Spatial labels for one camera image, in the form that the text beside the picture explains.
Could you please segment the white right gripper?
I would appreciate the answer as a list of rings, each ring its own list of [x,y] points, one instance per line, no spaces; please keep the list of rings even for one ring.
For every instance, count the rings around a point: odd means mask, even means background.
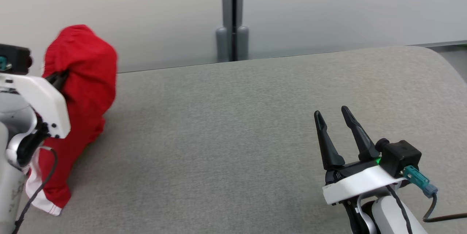
[[[372,161],[378,159],[380,156],[380,152],[376,150],[375,144],[347,106],[342,106],[341,112],[347,127],[350,128],[355,139],[359,150],[359,161],[371,162],[369,162],[369,168],[365,168],[363,171],[341,179],[336,183],[324,186],[323,195],[328,205],[360,196],[361,194],[380,189],[390,184],[398,184],[404,180],[403,177],[398,179],[392,177],[377,164],[376,161]],[[314,121],[323,168],[326,171],[331,171],[343,167],[345,165],[345,160],[335,149],[327,132],[327,124],[320,111],[314,112]]]

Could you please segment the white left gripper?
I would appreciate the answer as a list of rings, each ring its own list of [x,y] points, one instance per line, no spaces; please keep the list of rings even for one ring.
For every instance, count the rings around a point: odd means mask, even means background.
[[[63,89],[69,71],[55,72],[45,78],[2,74],[1,87],[15,89],[47,124],[55,124],[53,136],[66,138],[71,130],[66,100],[59,92]]]

